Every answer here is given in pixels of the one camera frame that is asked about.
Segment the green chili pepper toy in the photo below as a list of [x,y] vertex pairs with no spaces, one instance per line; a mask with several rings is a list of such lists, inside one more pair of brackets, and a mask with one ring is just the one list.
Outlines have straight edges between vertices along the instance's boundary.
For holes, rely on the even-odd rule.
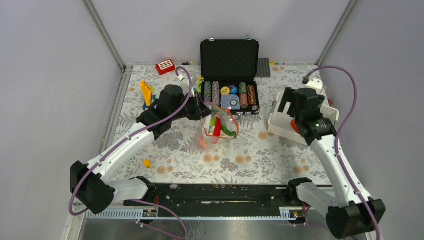
[[230,130],[230,129],[228,129],[225,125],[222,125],[221,126],[221,130],[227,135],[227,136],[229,136],[229,137],[232,137],[232,138],[234,138],[234,139],[236,139],[237,138],[237,136],[238,136],[238,133],[236,132],[236,131],[232,131],[232,130]]

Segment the clear zip top bag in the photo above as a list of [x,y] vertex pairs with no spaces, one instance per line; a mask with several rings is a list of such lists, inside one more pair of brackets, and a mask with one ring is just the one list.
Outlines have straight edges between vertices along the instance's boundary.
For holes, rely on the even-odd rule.
[[222,108],[213,102],[207,102],[206,107],[211,114],[200,120],[200,128],[193,138],[197,149],[205,151],[223,141],[236,140],[240,128],[231,113],[233,108],[231,106]]

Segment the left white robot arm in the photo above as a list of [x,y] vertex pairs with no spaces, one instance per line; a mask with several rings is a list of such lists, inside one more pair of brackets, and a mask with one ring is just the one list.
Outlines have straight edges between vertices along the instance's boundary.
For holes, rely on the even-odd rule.
[[211,108],[197,94],[184,94],[180,86],[167,85],[122,138],[87,163],[76,161],[71,166],[70,214],[77,215],[73,210],[75,200],[95,214],[120,201],[138,200],[144,206],[152,204],[155,192],[146,178],[114,180],[115,175],[144,147],[168,131],[174,121],[199,121],[211,113]]

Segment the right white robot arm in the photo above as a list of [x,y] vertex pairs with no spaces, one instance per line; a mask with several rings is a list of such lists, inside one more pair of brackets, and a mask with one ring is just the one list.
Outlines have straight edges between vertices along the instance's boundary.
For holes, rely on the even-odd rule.
[[324,100],[314,89],[286,87],[278,111],[294,119],[300,136],[324,167],[334,196],[303,177],[289,181],[287,201],[293,206],[306,203],[314,208],[325,217],[336,239],[374,232],[379,240],[378,224],[386,206],[381,199],[373,199],[356,177],[340,146],[340,136],[333,122],[321,113]]

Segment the orange peach toy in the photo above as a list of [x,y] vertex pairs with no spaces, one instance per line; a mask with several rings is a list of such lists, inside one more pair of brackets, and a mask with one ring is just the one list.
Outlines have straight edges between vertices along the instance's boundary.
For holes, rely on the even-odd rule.
[[201,138],[199,140],[198,146],[201,150],[206,150],[209,147],[209,143],[205,139]]

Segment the red chili pepper toy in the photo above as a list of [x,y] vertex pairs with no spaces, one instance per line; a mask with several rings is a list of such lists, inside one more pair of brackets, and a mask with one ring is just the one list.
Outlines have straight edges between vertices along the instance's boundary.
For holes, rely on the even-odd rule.
[[214,137],[220,137],[221,136],[221,131],[222,131],[222,122],[221,119],[219,117],[216,117],[216,126],[213,132],[213,136]]

